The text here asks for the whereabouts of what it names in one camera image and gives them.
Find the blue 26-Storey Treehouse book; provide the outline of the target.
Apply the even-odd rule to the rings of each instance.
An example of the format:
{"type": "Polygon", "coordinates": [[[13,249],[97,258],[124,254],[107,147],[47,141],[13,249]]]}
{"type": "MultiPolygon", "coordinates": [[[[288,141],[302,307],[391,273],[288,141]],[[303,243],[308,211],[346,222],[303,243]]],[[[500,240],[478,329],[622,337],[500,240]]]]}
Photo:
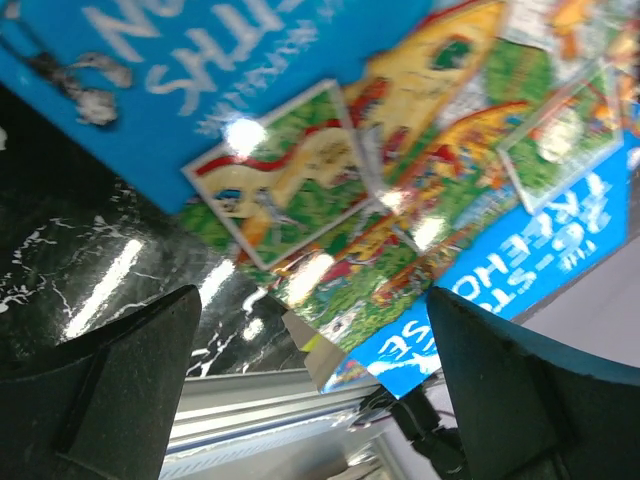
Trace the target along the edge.
{"type": "Polygon", "coordinates": [[[395,393],[430,283],[513,318],[619,247],[631,1],[5,1],[1,81],[395,393]]]}

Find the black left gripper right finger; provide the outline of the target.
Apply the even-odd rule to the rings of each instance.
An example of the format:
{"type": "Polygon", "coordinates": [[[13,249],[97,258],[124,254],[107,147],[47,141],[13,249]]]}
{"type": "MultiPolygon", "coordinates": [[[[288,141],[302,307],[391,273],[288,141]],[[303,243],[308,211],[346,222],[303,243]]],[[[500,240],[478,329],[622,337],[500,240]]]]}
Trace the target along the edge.
{"type": "Polygon", "coordinates": [[[473,478],[638,478],[638,368],[440,287],[427,311],[473,478]]]}

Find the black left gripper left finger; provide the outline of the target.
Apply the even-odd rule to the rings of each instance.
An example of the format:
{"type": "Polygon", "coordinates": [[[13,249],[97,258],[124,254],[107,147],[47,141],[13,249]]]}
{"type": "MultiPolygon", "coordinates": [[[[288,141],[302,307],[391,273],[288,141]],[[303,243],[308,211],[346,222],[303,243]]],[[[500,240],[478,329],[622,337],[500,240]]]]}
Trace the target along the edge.
{"type": "Polygon", "coordinates": [[[156,479],[201,316],[185,285],[1,366],[4,479],[156,479]]]}

